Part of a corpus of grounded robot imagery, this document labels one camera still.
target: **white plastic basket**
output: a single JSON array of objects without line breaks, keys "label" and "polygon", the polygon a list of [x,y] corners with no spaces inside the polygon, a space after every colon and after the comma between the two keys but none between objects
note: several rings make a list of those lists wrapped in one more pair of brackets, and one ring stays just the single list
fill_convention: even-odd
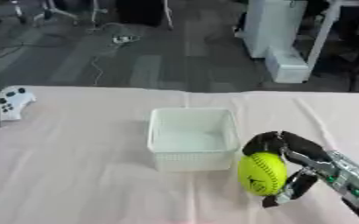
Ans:
[{"label": "white plastic basket", "polygon": [[158,170],[227,170],[240,148],[232,114],[223,108],[159,108],[152,111],[148,148]]}]

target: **gray carpet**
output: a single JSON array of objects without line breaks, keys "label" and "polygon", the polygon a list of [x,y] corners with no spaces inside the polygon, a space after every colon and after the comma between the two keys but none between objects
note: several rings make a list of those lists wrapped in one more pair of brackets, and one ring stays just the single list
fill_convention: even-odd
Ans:
[{"label": "gray carpet", "polygon": [[[87,20],[73,27],[68,19],[56,17],[33,28],[7,17],[0,24],[0,48],[17,46],[21,41],[31,46],[0,51],[0,85],[157,88],[205,93],[347,90],[344,75],[313,76],[305,84],[273,83],[263,61],[250,59],[242,40],[232,35],[231,26],[244,10],[240,3],[169,2],[173,31],[168,31],[163,21],[159,28],[108,25],[88,34],[91,24]],[[118,34],[141,38],[118,47],[110,42]]]}]

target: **table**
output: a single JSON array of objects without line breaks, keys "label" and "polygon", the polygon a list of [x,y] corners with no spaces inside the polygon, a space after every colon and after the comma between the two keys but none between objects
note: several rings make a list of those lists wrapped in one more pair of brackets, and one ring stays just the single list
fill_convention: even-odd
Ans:
[{"label": "table", "polygon": [[234,113],[243,144],[288,130],[359,163],[359,94],[28,88],[38,101],[0,129],[0,224],[359,224],[322,183],[263,209],[237,183],[235,165],[158,172],[146,149],[153,109],[218,107]]}]

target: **game controller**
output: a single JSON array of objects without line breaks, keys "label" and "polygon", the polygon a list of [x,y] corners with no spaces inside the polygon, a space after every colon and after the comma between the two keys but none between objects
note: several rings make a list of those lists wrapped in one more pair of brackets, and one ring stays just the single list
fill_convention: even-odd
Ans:
[{"label": "game controller", "polygon": [[35,101],[35,95],[24,87],[7,87],[3,89],[0,92],[0,121],[22,119],[22,110],[30,102]]}]

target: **yellow softball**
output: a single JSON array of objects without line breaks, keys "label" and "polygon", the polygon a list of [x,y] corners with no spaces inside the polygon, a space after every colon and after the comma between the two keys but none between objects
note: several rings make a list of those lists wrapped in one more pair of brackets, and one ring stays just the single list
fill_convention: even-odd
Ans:
[{"label": "yellow softball", "polygon": [[285,184],[287,168],[278,155],[258,152],[241,158],[238,178],[243,187],[251,193],[260,196],[273,195]]}]

